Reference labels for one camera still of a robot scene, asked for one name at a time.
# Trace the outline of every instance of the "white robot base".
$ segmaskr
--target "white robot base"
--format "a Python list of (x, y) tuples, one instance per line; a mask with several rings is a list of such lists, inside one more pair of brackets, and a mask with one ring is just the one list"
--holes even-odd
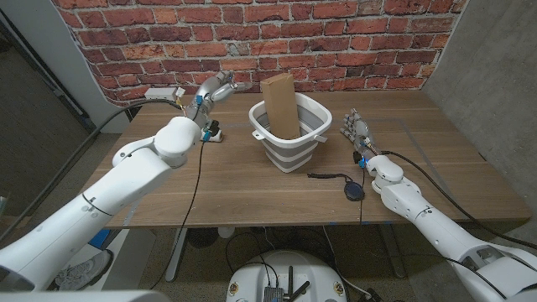
[(226, 302), (347, 302), (341, 278), (319, 258), (290, 250), (271, 251), (262, 256), (266, 264), (274, 269), (278, 280), (271, 267), (266, 267), (267, 275), (259, 256), (252, 258), (248, 261), (251, 264), (243, 265), (233, 274), (227, 288)]

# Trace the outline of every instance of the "brick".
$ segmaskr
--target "brick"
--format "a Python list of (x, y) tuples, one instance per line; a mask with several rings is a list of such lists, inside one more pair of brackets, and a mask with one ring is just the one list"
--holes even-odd
[(435, 39), (433, 39), (433, 44), (430, 47), (433, 48), (442, 48), (447, 44), (447, 40), (450, 38), (449, 34), (437, 34)]
[(308, 70), (306, 68), (292, 68), (289, 73), (293, 75), (295, 81), (303, 81), (308, 78)]
[(238, 55), (250, 55), (250, 49), (248, 48), (248, 43), (231, 43), (227, 45), (229, 49), (228, 53), (231, 56)]
[(289, 20), (288, 5), (246, 6), (244, 9), (246, 22), (263, 22), (271, 20)]
[(222, 25), (215, 27), (216, 39), (259, 39), (259, 29), (257, 26)]
[(276, 58), (260, 58), (259, 69), (272, 70), (278, 67), (278, 59)]
[(393, 17), (389, 20), (388, 32), (389, 33), (404, 33), (409, 26), (408, 18), (396, 18)]
[(311, 51), (339, 51), (349, 48), (349, 38), (319, 38), (310, 41)]
[(186, 74), (182, 72), (175, 74), (175, 80), (177, 81), (177, 84), (183, 84), (183, 85), (194, 83), (194, 79), (192, 78), (191, 74)]
[(212, 0), (212, 2), (215, 4), (250, 4), (253, 2), (253, 0)]
[(222, 21), (220, 8), (179, 8), (177, 17), (180, 21), (189, 23), (220, 23)]
[(347, 34), (376, 34), (383, 33), (388, 24), (387, 18), (374, 18), (349, 21)]
[(401, 65), (370, 65), (363, 70), (362, 75), (397, 76), (400, 70)]
[(192, 36), (187, 27), (163, 27), (151, 28), (149, 34), (153, 41), (188, 41)]
[(268, 79), (271, 76), (277, 76), (283, 72), (284, 71), (282, 70), (255, 71), (252, 73), (252, 81), (259, 82)]
[(95, 80), (97, 81), (97, 84), (101, 87), (105, 87), (108, 89), (118, 88), (119, 85), (113, 77), (102, 77), (102, 76), (96, 76)]
[(287, 53), (287, 41), (251, 42), (252, 55), (274, 55)]
[(148, 30), (144, 28), (125, 29), (125, 33), (127, 33), (127, 38), (130, 43), (141, 43), (151, 40)]
[(223, 9), (224, 22), (227, 23), (242, 23), (244, 13), (240, 7), (231, 7)]
[(86, 59), (89, 60), (91, 63), (102, 63), (106, 61), (104, 55), (102, 55), (102, 52), (99, 49), (80, 48), (80, 50), (84, 57), (86, 57)]
[(454, 18), (419, 18), (412, 20), (412, 33), (440, 33), (450, 31)]
[(254, 70), (258, 68), (258, 62), (255, 59), (232, 59), (222, 60), (223, 70)]
[(123, 52), (119, 48), (106, 48), (102, 49), (102, 53), (107, 57), (108, 60), (125, 60)]
[(384, 12), (387, 14), (425, 13), (430, 0), (386, 0)]
[(279, 38), (280, 34), (281, 34), (281, 29), (277, 25), (274, 25), (274, 24), (261, 25), (261, 39)]
[(356, 1), (319, 3), (313, 7), (313, 18), (351, 17), (356, 13), (356, 9)]
[(103, 13), (111, 26), (154, 23), (153, 12), (149, 8), (114, 9)]
[(322, 23), (282, 24), (282, 37), (312, 37), (322, 35)]
[(308, 41), (307, 40), (290, 40), (289, 41), (289, 52), (291, 54), (302, 54), (306, 51), (308, 47)]
[(175, 76), (168, 75), (138, 75), (142, 84), (175, 84)]
[(63, 18), (64, 21), (69, 26), (78, 28), (78, 29), (82, 27), (82, 24), (80, 23), (80, 21), (78, 21), (78, 18), (73, 13), (64, 12), (61, 10), (59, 10), (59, 12), (60, 12), (61, 18)]
[(362, 72), (364, 69), (365, 69), (365, 66), (349, 67), (347, 68), (347, 74), (345, 75), (345, 77), (362, 76)]
[(212, 41), (212, 29), (208, 26), (192, 26), (196, 41)]
[(185, 48), (189, 57), (227, 55), (226, 46), (221, 43), (187, 44)]
[(371, 77), (366, 81), (366, 88), (384, 88), (385, 77)]
[(313, 82), (295, 82), (296, 92), (313, 91)]
[(325, 35), (343, 34), (344, 29), (345, 29), (345, 22), (344, 21), (326, 22), (326, 24), (325, 24)]
[(149, 89), (149, 86), (140, 86), (136, 88), (128, 88), (116, 91), (116, 96), (119, 101), (134, 100), (142, 98), (143, 94)]
[(311, 68), (310, 80), (330, 80), (345, 77), (347, 69), (343, 67)]
[(435, 59), (436, 50), (423, 51), (399, 51), (397, 53), (397, 63), (430, 63)]
[(192, 74), (192, 77), (194, 77), (194, 82), (196, 84), (203, 84), (205, 80), (214, 76), (215, 74), (216, 72), (201, 72), (201, 73)]
[(62, 8), (105, 8), (107, 0), (56, 0)]
[(177, 17), (175, 16), (175, 10), (173, 8), (156, 8), (154, 10), (154, 17), (159, 24), (177, 23)]
[(101, 12), (79, 12), (78, 17), (89, 28), (103, 28), (107, 26)]
[(376, 64), (392, 64), (395, 61), (395, 51), (385, 51), (378, 53)]
[(140, 60), (164, 56), (164, 49), (160, 45), (141, 45), (126, 47), (123, 53), (127, 59)]
[(329, 91), (332, 88), (332, 81), (317, 81), (313, 89), (315, 91)]
[(173, 56), (175, 58), (184, 58), (185, 57), (185, 48), (183, 45), (165, 45), (166, 54), (168, 56)]
[(111, 63), (99, 65), (103, 76), (119, 76), (124, 74), (142, 73), (142, 66), (138, 63)]
[(378, 15), (381, 13), (382, 6), (382, 0), (362, 0), (358, 4), (357, 14), (361, 16)]
[(136, 0), (137, 3), (146, 5), (175, 5), (183, 4), (181, 0)]
[(164, 68), (162, 68), (162, 65), (160, 64), (160, 62), (142, 63), (142, 67), (143, 67), (143, 70), (145, 70), (146, 74), (164, 72)]
[(351, 40), (351, 48), (355, 50), (368, 50), (370, 43), (370, 37), (356, 36)]
[(366, 79), (363, 79), (363, 78), (344, 79), (344, 80), (334, 81), (334, 90), (341, 91), (341, 90), (363, 89), (363, 87), (365, 86), (365, 83), (366, 83)]
[(201, 71), (199, 60), (163, 60), (162, 66), (167, 71)]
[(432, 40), (432, 34), (415, 35), (414, 39), (412, 40), (412, 45), (410, 47), (414, 49), (428, 48)]
[(451, 8), (452, 13), (460, 13), (462, 12), (462, 9), (464, 8), (464, 4), (467, 3), (467, 0), (456, 0), (455, 3), (453, 3), (453, 8)]
[(371, 65), (377, 59), (377, 54), (337, 54), (336, 65), (360, 66)]
[(278, 62), (281, 68), (313, 67), (315, 65), (315, 56), (314, 55), (283, 56), (283, 57), (278, 58)]
[(329, 55), (317, 55), (316, 67), (330, 67), (333, 66), (336, 62), (336, 55), (329, 54)]
[(291, 15), (293, 15), (294, 20), (307, 20), (310, 18), (312, 8), (311, 4), (293, 4)]
[(424, 79), (419, 79), (419, 78), (414, 78), (414, 77), (393, 78), (393, 79), (388, 79), (388, 83), (386, 83), (386, 88), (388, 89), (420, 88), (423, 82), (424, 82)]
[(130, 5), (133, 4), (133, 0), (108, 0), (110, 5)]
[(403, 66), (401, 70), (402, 76), (416, 76), (421, 69), (420, 63), (411, 63)]
[(135, 75), (122, 75), (117, 77), (117, 82), (121, 87), (138, 86), (140, 82)]
[(448, 13), (453, 0), (433, 0), (429, 7), (429, 13)]
[(81, 37), (82, 43), (86, 46), (120, 45), (127, 43), (127, 36), (119, 29), (83, 31), (78, 34)]
[(427, 64), (421, 66), (421, 75), (422, 76), (430, 76), (433, 74), (433, 71), (435, 71), (436, 64)]
[(202, 60), (201, 61), (201, 70), (203, 70), (203, 71), (219, 71), (220, 70), (220, 61), (219, 60)]
[(376, 36), (371, 42), (371, 50), (374, 49), (407, 49), (412, 43), (411, 35)]

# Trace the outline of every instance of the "shoe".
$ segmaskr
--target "shoe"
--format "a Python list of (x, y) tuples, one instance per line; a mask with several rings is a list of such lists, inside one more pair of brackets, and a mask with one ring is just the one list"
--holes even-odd
[(113, 258), (112, 251), (104, 250), (84, 263), (60, 271), (55, 285), (58, 290), (78, 290), (93, 285), (108, 271)]

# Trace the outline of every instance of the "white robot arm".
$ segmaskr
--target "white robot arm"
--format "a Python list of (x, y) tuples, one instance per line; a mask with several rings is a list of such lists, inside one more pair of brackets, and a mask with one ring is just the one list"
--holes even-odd
[[(372, 187), (384, 205), (412, 222), (442, 256), (464, 264), (465, 268), (450, 263), (475, 300), (503, 301), (537, 284), (536, 256), (484, 242), (466, 232), (427, 202), (418, 186), (404, 177), (403, 170), (382, 155), (367, 124), (355, 110), (345, 117), (344, 123), (347, 127), (341, 132), (362, 155), (368, 173), (374, 177)], [(477, 271), (499, 292), (467, 268)], [(533, 292), (531, 297), (537, 300), (537, 293)]]
[(0, 250), (0, 291), (47, 289), (55, 275), (121, 209), (160, 187), (186, 163), (186, 155), (200, 140), (202, 130), (212, 133), (217, 122), (208, 114), (218, 102), (248, 84), (232, 82), (232, 72), (207, 79), (188, 117), (174, 117), (151, 138), (130, 143), (113, 158), (114, 166), (33, 231)]

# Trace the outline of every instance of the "cardboard box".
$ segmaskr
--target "cardboard box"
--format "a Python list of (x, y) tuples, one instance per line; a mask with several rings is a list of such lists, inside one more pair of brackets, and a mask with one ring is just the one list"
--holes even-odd
[(277, 138), (300, 137), (299, 113), (295, 100), (295, 79), (283, 73), (261, 81), (270, 132)]

